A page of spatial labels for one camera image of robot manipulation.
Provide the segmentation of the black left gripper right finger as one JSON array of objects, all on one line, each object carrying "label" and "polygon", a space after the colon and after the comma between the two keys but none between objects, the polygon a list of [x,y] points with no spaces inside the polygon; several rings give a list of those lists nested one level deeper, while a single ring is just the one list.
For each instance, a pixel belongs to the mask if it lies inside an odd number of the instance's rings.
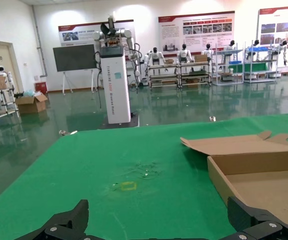
[{"label": "black left gripper right finger", "polygon": [[245,205],[235,196],[228,198],[227,216],[236,233],[224,240],[288,240],[288,224],[265,209]]}]

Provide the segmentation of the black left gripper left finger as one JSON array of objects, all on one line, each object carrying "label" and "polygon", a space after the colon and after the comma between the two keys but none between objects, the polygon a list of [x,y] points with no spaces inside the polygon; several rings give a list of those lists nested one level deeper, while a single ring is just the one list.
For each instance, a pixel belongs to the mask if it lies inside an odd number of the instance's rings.
[{"label": "black left gripper left finger", "polygon": [[19,240],[92,240],[92,235],[87,235],[85,230],[89,220],[89,202],[80,200],[69,211],[53,215],[42,227]]}]

